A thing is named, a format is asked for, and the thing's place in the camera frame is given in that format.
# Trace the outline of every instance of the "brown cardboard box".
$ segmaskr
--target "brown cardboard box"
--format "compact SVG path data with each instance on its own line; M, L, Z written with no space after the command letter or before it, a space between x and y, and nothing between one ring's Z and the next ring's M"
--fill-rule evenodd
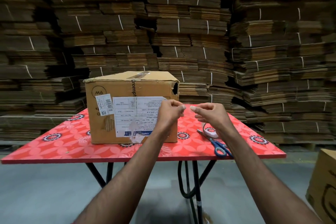
M131 143L131 134L145 140L161 101L179 99L179 81L169 72L128 71L84 82L92 143ZM177 123L166 142L177 142Z
M336 223L336 151L319 152L306 198L324 223Z

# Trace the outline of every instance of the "table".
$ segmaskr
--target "table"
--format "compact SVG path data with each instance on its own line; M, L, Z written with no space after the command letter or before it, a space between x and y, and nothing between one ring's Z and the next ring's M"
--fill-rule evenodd
M214 154L212 144L197 129L201 123L194 118L194 113L186 105L184 117L178 120L177 143L164 143L157 161L179 161L178 182L182 196L190 201L192 217L195 223L203 223L200 187L219 159ZM259 136L252 129L229 115L235 128L247 141L249 146L260 158L285 158L286 154L272 143ZM91 144L89 115L87 109L74 115L55 128L44 133L25 146L4 157L2 164L33 164L33 163L86 163L101 187L111 179L114 162L128 162L141 147L141 144ZM209 160L204 172L199 176L198 160ZM187 192L184 191L181 169L185 164ZM190 189L188 161L192 161L195 187ZM107 175L104 180L94 166L94 162L108 162ZM193 197L196 197L197 214Z

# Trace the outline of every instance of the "forearm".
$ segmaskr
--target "forearm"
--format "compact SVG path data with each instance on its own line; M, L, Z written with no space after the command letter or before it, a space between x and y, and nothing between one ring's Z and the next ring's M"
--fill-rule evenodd
M129 223L165 138L166 133L154 130L127 165L94 197L75 223Z
M220 129L265 222L321 223L307 205L259 159L236 129Z

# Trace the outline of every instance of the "red floral tabletop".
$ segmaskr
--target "red floral tabletop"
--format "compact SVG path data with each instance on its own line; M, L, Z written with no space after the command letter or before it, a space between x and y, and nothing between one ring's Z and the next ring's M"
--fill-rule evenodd
M158 161L213 160L214 147L197 133L201 123L189 109L178 120L177 143L164 143ZM234 126L260 158L285 158L274 144L229 115ZM4 157L3 164L127 162L141 144L91 144L87 109Z

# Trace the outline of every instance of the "stack of cardboard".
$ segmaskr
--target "stack of cardboard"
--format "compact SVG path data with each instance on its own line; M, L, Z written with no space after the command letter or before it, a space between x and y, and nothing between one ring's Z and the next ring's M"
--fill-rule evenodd
M275 143L332 140L334 0L235 0L228 84L246 122Z
M0 14L0 140L31 140L86 107L79 92L85 71L64 52L47 0L1 0Z
M226 86L233 66L227 62L227 25L233 0L147 0L146 10L159 70L180 81L183 103L220 102L245 120L244 108L231 103L241 91Z
M64 45L76 68L90 77L128 70L158 70L147 31L145 0L51 0Z

